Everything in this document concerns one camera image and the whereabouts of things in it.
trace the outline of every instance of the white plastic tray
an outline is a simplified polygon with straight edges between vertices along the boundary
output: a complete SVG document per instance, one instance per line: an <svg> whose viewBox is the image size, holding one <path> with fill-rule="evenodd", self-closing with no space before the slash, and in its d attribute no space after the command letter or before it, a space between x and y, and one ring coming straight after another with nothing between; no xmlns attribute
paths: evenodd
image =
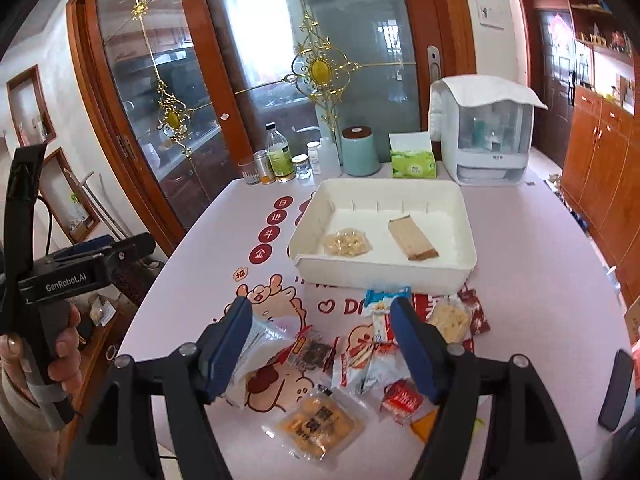
<svg viewBox="0 0 640 480"><path fill-rule="evenodd" d="M410 262L388 231L388 222L410 214L440 254ZM372 250L347 258L324 254L323 236L363 231ZM306 208L289 253L310 283L420 294L455 294L476 266L476 247L460 187L440 180L326 180Z"/></svg>

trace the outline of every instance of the human hand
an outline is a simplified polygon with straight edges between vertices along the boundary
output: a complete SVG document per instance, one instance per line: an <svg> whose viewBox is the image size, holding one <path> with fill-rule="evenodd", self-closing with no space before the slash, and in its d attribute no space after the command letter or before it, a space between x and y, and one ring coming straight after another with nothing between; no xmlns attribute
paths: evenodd
<svg viewBox="0 0 640 480"><path fill-rule="evenodd" d="M69 327L65 328L56 339L56 353L58 359L53 361L47 372L52 381L62 384L63 390L68 394L77 393L82 386L82 374L80 373L80 352L78 351L78 331L76 326L80 323L80 313L75 305L71 305L69 312ZM12 384L31 402L36 404L24 376L22 364L22 341L15 334L0 337L0 358L2 367Z"/></svg>

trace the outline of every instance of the floor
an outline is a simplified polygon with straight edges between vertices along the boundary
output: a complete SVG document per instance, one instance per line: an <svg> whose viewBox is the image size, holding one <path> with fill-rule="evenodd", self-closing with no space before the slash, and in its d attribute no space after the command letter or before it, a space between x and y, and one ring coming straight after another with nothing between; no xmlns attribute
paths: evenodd
<svg viewBox="0 0 640 480"><path fill-rule="evenodd" d="M562 171L556 163L548 158L548 156L539 152L536 148L531 149L529 168L543 180L549 178L550 174L561 173ZM604 261L604 257L600 253L597 245L593 240L590 239L590 241L593 250L602 261L603 267L606 267L607 264ZM158 450L160 452L160 456L174 456L173 453L160 445L158 445ZM182 476L180 476L180 468L178 468L178 463L175 460L162 459L162 471L164 472L166 480L182 480Z"/></svg>
<svg viewBox="0 0 640 480"><path fill-rule="evenodd" d="M546 156L544 153L540 152L540 150L537 150L534 147L531 148L531 153L529 157L529 169L543 180L548 179L549 175L551 174L562 173L562 169L560 168L560 166L558 166L554 161L548 158L548 156ZM594 242L593 239L588 235L587 235L587 238L589 239L589 242L591 243L591 247L593 248L594 252L598 255L602 263L602 267L606 270L609 270L609 266L607 265L607 262L604 259L604 256L602 256L600 249L596 245L596 242ZM618 295L618 299L620 300L620 305L623 309L623 313L626 312L626 306L624 303L624 299L622 298L622 294Z"/></svg>

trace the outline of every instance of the ceiling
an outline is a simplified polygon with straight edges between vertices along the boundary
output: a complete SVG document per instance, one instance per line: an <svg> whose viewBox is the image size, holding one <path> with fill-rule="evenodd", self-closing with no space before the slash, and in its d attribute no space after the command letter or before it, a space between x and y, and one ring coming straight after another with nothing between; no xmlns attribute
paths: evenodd
<svg viewBox="0 0 640 480"><path fill-rule="evenodd" d="M40 34L61 0L39 0L18 30L9 48Z"/></svg>

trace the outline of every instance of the yellow label bottle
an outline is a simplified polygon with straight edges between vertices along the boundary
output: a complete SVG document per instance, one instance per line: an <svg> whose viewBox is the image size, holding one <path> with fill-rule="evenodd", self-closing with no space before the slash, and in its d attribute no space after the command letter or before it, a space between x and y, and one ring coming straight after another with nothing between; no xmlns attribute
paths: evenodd
<svg viewBox="0 0 640 480"><path fill-rule="evenodd" d="M281 182L291 180L296 176L289 143L287 139L276 130L276 123L269 123L267 128L267 155L271 168L276 178Z"/></svg>

